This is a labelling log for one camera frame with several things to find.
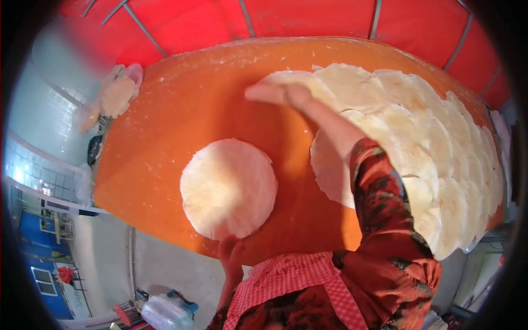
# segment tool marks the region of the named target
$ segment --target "concrete floor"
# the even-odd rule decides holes
[[[195,328],[205,329],[211,322],[225,281],[217,259],[189,252],[147,234],[136,232],[136,282],[149,294],[181,292],[198,304]]]
[[[113,314],[113,305],[133,295],[129,280],[127,231],[129,226],[118,218],[75,216],[73,260],[84,279],[82,285],[92,317]]]
[[[440,262],[443,267],[442,278],[440,279],[440,285],[431,304],[431,309],[436,314],[444,314],[453,303],[460,285],[460,280],[462,279],[464,267],[466,266],[467,256],[462,250],[456,250]]]
[[[199,305],[195,328],[204,329],[211,321],[225,277],[217,259],[189,252],[154,237],[135,232],[134,275],[128,262],[129,226],[111,215],[79,216],[74,219],[76,239],[72,248],[76,266],[85,279],[83,285],[92,315],[113,313],[113,304],[133,296],[135,285],[158,295],[176,289]],[[432,309],[439,315],[451,305],[458,289],[467,255],[460,250],[441,264],[444,269]]]

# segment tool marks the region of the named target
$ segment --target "plastic bag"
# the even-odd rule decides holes
[[[77,202],[85,208],[92,205],[92,169],[88,163],[79,166],[81,171],[73,174],[73,187]]]
[[[183,307],[180,298],[169,298],[166,294],[150,296],[141,310],[143,319],[156,330],[192,330],[191,312]]]
[[[134,87],[134,95],[130,99],[132,101],[139,95],[139,87],[141,86],[141,83],[143,82],[143,68],[141,67],[141,64],[134,63],[129,65],[125,69],[125,75],[134,80],[136,83],[136,86]]]

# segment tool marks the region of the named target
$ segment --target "red cloth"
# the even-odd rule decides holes
[[[235,329],[240,316],[270,299],[314,286],[324,286],[336,316],[348,329],[367,330],[354,298],[332,263],[333,254],[283,254],[256,265],[240,283],[229,307],[225,330]]]
[[[74,275],[73,269],[68,268],[68,267],[59,268],[59,278],[64,283],[71,284],[73,275]]]

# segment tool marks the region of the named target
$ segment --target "orange tablecloth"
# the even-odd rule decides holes
[[[326,37],[239,41],[145,69],[139,97],[108,133],[95,203],[149,235],[215,257],[218,242],[196,233],[183,213],[180,175],[196,151],[234,137],[268,154],[279,185],[270,218],[246,238],[246,265],[286,252],[355,250],[361,239],[355,210],[326,198],[309,163],[317,126],[291,108],[246,102],[243,94],[272,72],[311,71],[312,65],[334,62],[415,73],[442,98],[453,91],[475,123],[492,128],[473,92],[390,46]],[[490,223],[501,222],[502,213],[500,206]]]

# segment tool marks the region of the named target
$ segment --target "blue building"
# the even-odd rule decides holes
[[[52,258],[58,253],[70,255],[65,241],[57,244],[54,234],[40,230],[41,218],[22,211],[18,222],[18,240],[20,242],[27,270],[35,279],[35,286],[40,291],[42,299],[57,319],[74,319],[67,299],[53,274],[57,274],[53,261],[42,258]]]

